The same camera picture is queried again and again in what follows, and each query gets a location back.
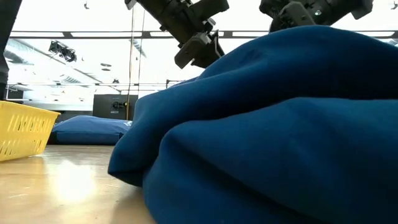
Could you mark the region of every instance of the wooden table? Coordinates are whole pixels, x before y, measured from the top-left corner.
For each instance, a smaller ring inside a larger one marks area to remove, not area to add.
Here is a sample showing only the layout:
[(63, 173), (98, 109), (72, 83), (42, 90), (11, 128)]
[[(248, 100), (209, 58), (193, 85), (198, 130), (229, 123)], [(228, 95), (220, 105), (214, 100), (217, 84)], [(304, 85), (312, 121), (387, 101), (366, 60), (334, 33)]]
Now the wooden table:
[(48, 146), (0, 162), (0, 223), (155, 223), (142, 191), (107, 174), (112, 147)]

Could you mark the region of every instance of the wooden floor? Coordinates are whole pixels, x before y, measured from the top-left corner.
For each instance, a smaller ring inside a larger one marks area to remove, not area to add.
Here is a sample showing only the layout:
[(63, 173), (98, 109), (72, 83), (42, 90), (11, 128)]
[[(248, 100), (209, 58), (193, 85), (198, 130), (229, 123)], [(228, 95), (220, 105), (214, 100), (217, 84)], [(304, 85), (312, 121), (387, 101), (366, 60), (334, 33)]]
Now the wooden floor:
[(155, 223), (142, 191), (107, 174), (112, 147), (49, 146), (0, 162), (0, 223)]

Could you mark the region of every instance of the basket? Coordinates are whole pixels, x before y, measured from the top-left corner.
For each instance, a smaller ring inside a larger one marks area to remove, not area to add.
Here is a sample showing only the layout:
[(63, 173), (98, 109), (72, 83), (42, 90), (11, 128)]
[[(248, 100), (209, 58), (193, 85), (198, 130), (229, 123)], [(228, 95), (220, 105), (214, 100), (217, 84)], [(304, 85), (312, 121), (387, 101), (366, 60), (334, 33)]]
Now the basket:
[(0, 101), (0, 161), (43, 153), (58, 115)]

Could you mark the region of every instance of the blue fabric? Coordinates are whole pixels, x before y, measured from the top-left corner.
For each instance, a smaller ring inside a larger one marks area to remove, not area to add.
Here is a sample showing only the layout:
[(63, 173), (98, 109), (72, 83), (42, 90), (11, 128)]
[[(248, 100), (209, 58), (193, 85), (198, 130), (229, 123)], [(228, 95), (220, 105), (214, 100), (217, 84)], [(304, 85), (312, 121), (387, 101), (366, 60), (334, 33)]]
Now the blue fabric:
[(252, 40), (138, 100), (109, 173), (159, 223), (395, 223), (397, 62), (330, 27)]
[(131, 127), (131, 121), (81, 115), (53, 127), (58, 144), (114, 146)]

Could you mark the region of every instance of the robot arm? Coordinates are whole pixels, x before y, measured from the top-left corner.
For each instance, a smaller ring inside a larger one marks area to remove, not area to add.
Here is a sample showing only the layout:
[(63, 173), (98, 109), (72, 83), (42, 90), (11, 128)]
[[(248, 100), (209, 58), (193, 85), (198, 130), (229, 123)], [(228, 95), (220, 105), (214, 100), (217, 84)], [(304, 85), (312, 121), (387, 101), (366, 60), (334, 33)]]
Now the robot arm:
[[(224, 55), (218, 33), (211, 33), (215, 22), (211, 16), (229, 9), (227, 0), (124, 0), (128, 9), (139, 3), (160, 24), (162, 31), (180, 43), (175, 63), (189, 62), (202, 68)], [(273, 18), (270, 32), (295, 26), (330, 26), (352, 13), (359, 19), (370, 13), (373, 0), (261, 0), (260, 11)]]

